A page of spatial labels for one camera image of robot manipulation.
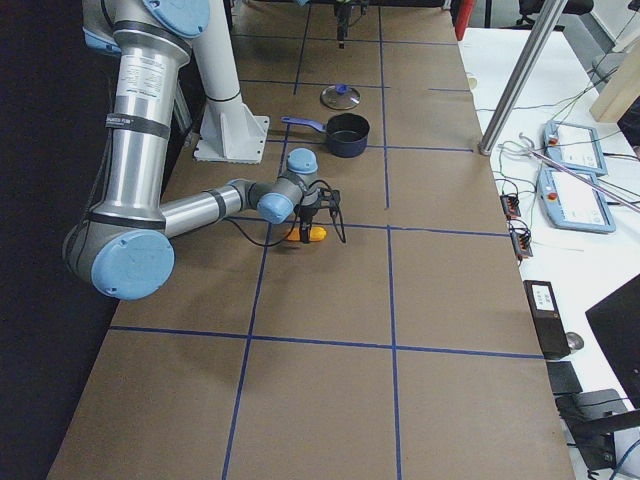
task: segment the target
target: yellow corn toy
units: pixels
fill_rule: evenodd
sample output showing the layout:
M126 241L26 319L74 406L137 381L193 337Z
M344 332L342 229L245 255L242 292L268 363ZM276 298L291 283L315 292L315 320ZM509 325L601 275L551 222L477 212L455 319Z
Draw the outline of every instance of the yellow corn toy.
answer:
M309 232L309 241L321 242L326 237L327 237L327 231L323 227L311 227L311 231ZM287 241L299 242L300 230L296 228L293 232L291 232L287 237Z

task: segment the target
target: blue saucepan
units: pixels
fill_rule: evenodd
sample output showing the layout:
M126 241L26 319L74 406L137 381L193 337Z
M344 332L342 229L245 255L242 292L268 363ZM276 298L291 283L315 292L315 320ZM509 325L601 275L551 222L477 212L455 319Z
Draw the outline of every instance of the blue saucepan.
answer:
M308 118L282 117L284 123L305 125L326 134L329 151L342 158L353 158L364 152L369 136L369 122L360 115L343 113L329 119L326 125Z

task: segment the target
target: table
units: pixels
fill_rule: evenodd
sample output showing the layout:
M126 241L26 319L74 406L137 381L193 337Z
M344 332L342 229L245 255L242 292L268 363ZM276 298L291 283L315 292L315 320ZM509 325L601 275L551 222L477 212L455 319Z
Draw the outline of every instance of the table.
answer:
M469 29L460 44L465 69L478 80L473 90L481 128L486 128L502 94L528 32ZM553 105L572 97L589 84L589 77L561 33L553 33L518 100L518 107ZM587 92L567 118L577 124L597 128L603 151L633 155L617 125L597 123L589 113L598 94ZM518 140L522 132L540 145L542 128L562 106L514 110L498 143ZM499 149L491 164L499 169ZM508 175L535 182L539 163L528 159L503 157ZM640 191L640 163L607 157L610 182ZM526 183L518 182L523 189ZM524 219L532 226L534 257L524 260L520 273L524 279L551 281L566 331L585 340L585 348L568 359L585 391L615 388L625 396L606 358L589 328L585 311L640 271L640 215L623 207L611 207L617 231L610 235L585 234L552 228L532 195L521 196ZM579 461L574 462L580 468Z

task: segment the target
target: blue handle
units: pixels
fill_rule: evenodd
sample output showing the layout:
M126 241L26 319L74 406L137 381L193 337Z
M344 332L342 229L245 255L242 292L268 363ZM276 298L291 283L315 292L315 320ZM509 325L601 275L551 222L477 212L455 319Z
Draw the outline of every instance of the blue handle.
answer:
M305 127L311 127L314 130L317 130L320 133L326 133L327 129L320 122L316 122L315 120L309 120L308 118L297 118L297 117L282 117L282 123L289 123L291 125L304 125Z

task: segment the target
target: label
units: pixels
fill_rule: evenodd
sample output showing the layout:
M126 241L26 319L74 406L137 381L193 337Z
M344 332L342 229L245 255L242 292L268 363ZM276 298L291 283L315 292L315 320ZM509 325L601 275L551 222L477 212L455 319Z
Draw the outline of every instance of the label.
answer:
M165 88L167 66L152 58L123 55L116 95L159 102Z
M555 312L553 308L553 300L551 298L551 290L546 285L531 285L531 291L533 292L533 299L536 302L536 308L538 310L547 310L549 312Z

